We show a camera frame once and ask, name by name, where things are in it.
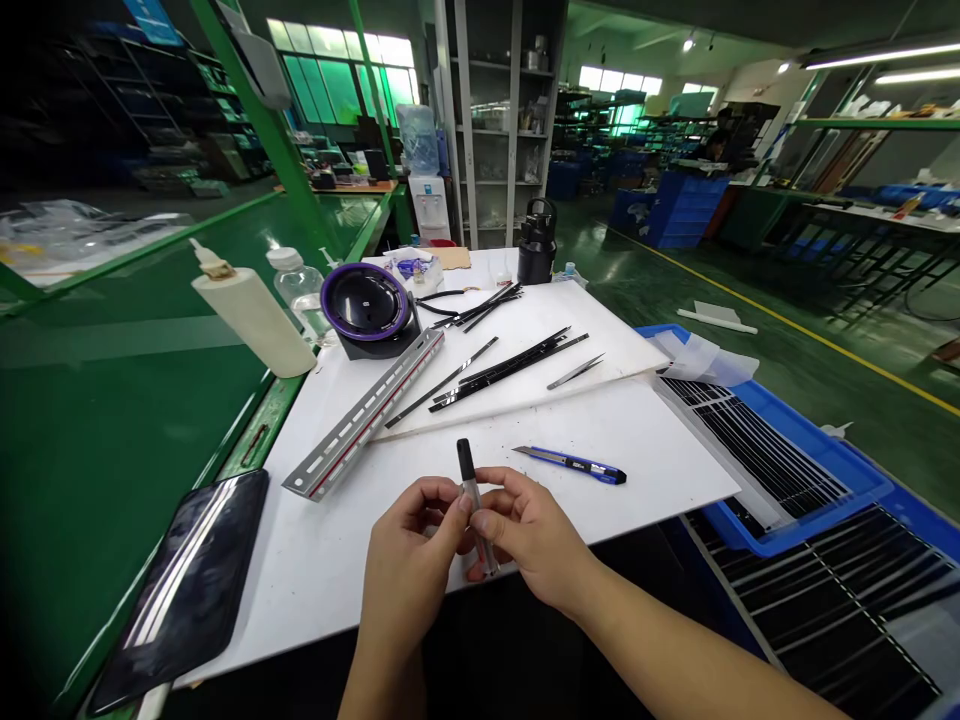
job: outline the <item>black solar panel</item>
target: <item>black solar panel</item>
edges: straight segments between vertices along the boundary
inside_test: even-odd
[[[836,478],[726,388],[660,379],[789,516],[801,518],[848,494]],[[754,537],[764,534],[763,525],[739,500],[728,500],[727,505]]]
[[[889,623],[960,593],[960,571],[886,510],[872,505],[773,558],[728,548],[699,511],[687,519],[797,681],[856,719],[913,718],[942,694]]]

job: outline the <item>black pen cap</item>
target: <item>black pen cap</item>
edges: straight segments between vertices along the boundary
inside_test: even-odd
[[[466,438],[457,440],[457,455],[460,458],[461,479],[476,480],[477,473],[473,469],[473,455],[470,453],[470,441]]]

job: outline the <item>black tablet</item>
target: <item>black tablet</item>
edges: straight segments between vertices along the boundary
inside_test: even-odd
[[[230,642],[267,492],[265,470],[180,502],[87,710],[97,716],[215,658]]]

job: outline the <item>black thermos bottle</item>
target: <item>black thermos bottle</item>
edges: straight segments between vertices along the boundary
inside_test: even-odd
[[[535,213],[533,206],[543,203],[549,212]],[[550,282],[557,243],[553,239],[557,224],[557,209],[546,198],[533,198],[527,203],[527,217],[520,224],[520,266],[517,282],[521,285],[540,285]]]

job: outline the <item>ceiling light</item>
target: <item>ceiling light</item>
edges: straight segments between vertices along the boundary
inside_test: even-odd
[[[898,73],[895,75],[881,75],[876,79],[877,85],[892,85],[899,82],[918,82],[920,80],[949,80],[960,77],[960,67],[946,70],[924,70],[915,73]]]
[[[842,67],[844,65],[863,65],[865,63],[883,62],[884,60],[900,60],[907,57],[919,57],[921,55],[937,55],[945,52],[960,51],[960,43],[953,45],[934,45],[927,48],[913,48],[912,50],[896,50],[894,52],[877,53],[876,55],[861,55],[860,57],[847,58],[846,60],[833,60],[826,63],[816,63],[807,65],[807,70],[823,70],[825,68]]]

